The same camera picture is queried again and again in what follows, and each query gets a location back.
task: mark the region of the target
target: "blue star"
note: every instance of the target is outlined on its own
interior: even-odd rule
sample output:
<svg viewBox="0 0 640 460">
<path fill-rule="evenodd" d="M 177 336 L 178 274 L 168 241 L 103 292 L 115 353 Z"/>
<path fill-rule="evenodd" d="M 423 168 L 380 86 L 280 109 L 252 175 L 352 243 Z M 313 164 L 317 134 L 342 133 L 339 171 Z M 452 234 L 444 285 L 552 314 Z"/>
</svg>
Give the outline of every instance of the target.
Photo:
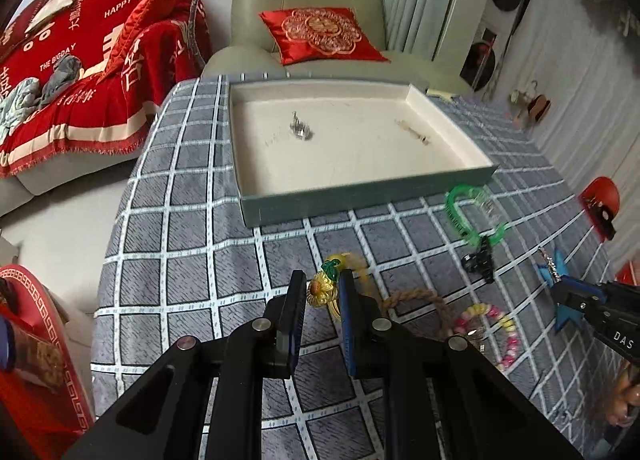
<svg viewBox="0 0 640 460">
<path fill-rule="evenodd" d="M 557 247 L 554 250 L 554 263 L 556 264 L 556 271 L 558 272 L 559 276 L 571 276 L 566 268 L 566 264 L 564 263 L 564 258 L 562 257 L 562 254 Z M 554 287 L 554 280 L 551 278 L 551 273 L 549 273 L 548 268 L 546 268 L 546 265 L 536 264 L 536 266 L 538 267 L 540 274 L 546 281 L 546 286 L 548 286 L 549 289 L 552 290 Z M 562 328 L 564 328 L 564 325 L 566 325 L 569 320 L 573 321 L 579 329 L 584 328 L 584 318 L 582 312 L 578 312 L 577 310 L 564 305 L 556 305 L 556 322 L 554 324 L 554 330 L 556 331 L 556 333 L 561 331 Z"/>
</svg>

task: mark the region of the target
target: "blue jar lid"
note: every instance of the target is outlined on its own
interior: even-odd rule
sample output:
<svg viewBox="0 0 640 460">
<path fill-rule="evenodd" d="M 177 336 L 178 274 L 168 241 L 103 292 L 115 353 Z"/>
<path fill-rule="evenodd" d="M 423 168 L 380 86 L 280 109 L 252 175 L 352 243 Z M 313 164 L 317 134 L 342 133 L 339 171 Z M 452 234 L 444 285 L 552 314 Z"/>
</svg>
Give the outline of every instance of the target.
<svg viewBox="0 0 640 460">
<path fill-rule="evenodd" d="M 11 371 L 15 362 L 14 327 L 0 315 L 0 370 Z"/>
</svg>

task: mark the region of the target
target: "pink and yellow beaded bracelet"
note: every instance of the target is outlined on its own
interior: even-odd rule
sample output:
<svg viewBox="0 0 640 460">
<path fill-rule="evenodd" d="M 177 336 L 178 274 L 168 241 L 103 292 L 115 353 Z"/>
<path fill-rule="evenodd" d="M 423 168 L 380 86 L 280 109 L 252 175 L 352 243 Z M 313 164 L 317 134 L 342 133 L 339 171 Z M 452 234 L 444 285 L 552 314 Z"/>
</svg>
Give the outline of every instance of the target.
<svg viewBox="0 0 640 460">
<path fill-rule="evenodd" d="M 515 323 L 513 320 L 508 318 L 502 310 L 487 303 L 475 303 L 467 308 L 462 314 L 460 314 L 460 317 L 456 319 L 453 333 L 466 336 L 469 321 L 471 321 L 475 316 L 481 315 L 485 315 L 493 319 L 507 332 L 507 353 L 505 353 L 500 362 L 495 365 L 498 370 L 503 372 L 516 360 L 518 355 L 518 346 L 520 345 L 520 338 L 516 331 Z"/>
</svg>

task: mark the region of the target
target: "table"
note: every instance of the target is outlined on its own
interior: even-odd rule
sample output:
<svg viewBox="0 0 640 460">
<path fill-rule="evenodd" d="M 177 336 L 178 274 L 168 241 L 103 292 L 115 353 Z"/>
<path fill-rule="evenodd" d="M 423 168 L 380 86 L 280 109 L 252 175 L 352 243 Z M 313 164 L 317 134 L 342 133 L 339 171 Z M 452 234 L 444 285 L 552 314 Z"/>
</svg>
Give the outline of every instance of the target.
<svg viewBox="0 0 640 460">
<path fill-rule="evenodd" d="M 578 449 L 589 450 L 602 433 L 599 403 L 620 358 L 588 328 L 569 324 L 554 333 L 555 306 L 534 266 L 543 263 L 536 249 L 551 254 L 559 246 L 577 278 L 612 274 L 582 207 L 536 146 L 498 108 L 433 99 L 499 164 L 488 190 L 510 228 L 494 249 L 493 284 L 460 266 L 470 248 L 450 227 L 443 195 L 248 230 L 228 140 L 228 90 L 263 78 L 182 82 L 162 105 L 102 270 L 92 348 L 97 414 L 181 335 L 229 335 L 284 293 L 294 268 L 311 278 L 323 258 L 349 251 L 366 257 L 382 297 L 427 286 L 455 312 L 479 301 L 510 312 L 524 350 L 507 377 Z M 462 210 L 480 230 L 489 227 L 474 205 Z M 423 300 L 403 302 L 390 316 L 436 336 L 437 314 Z M 506 348 L 502 332 L 491 330 L 487 357 L 495 362 Z M 326 309 L 307 308 L 295 376 L 265 380 L 262 416 L 263 458 L 383 457 L 381 383 L 349 378 L 340 327 Z"/>
</svg>

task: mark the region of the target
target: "checkered tablecloth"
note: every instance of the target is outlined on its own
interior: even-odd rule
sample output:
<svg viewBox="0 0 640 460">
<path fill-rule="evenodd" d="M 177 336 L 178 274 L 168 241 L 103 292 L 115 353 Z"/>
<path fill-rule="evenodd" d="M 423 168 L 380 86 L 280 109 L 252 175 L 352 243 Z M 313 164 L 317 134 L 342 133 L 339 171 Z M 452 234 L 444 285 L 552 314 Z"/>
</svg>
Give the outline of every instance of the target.
<svg viewBox="0 0 640 460">
<path fill-rule="evenodd" d="M 577 278 L 612 275 L 586 214 L 536 146 L 499 109 L 432 99 L 499 164 L 488 191 L 510 228 L 494 249 L 496 281 L 485 284 L 460 265 L 471 249 L 449 225 L 443 195 L 245 228 L 228 139 L 228 90 L 238 79 L 178 84 L 127 183 L 95 312 L 97 414 L 181 335 L 229 335 L 285 292 L 293 269 L 311 278 L 323 258 L 348 251 L 366 257 L 383 298 L 421 286 L 455 312 L 487 302 L 510 313 L 524 349 L 506 376 L 588 450 L 601 435 L 600 399 L 620 358 L 589 329 L 569 323 L 554 333 L 555 307 L 534 266 L 542 263 L 536 249 L 551 254 L 559 246 Z M 489 228 L 475 205 L 462 210 L 475 227 Z M 390 316 L 417 335 L 436 336 L 437 314 L 423 300 L 402 302 Z M 495 362 L 505 351 L 495 326 L 488 344 Z M 340 345 L 328 311 L 308 308 L 294 378 L 264 382 L 263 458 L 382 460 L 382 385 L 350 379 Z"/>
</svg>

